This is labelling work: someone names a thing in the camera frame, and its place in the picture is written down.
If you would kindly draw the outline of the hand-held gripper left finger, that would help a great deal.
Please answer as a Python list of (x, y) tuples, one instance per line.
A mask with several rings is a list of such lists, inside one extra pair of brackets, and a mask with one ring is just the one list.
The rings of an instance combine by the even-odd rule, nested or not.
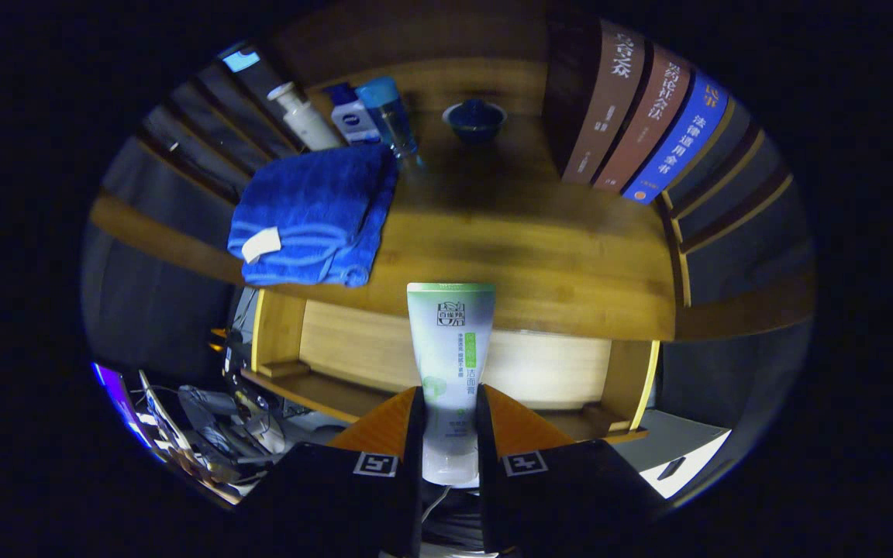
[(298, 443), (237, 509), (258, 557), (415, 557), (424, 392), (395, 395), (326, 444)]

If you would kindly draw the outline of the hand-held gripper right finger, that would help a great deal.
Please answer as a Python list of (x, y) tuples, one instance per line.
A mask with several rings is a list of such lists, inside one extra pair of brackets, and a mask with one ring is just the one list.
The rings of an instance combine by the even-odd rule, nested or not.
[(488, 386), (476, 395), (485, 548), (506, 556), (609, 556), (667, 513), (605, 440), (574, 441)]

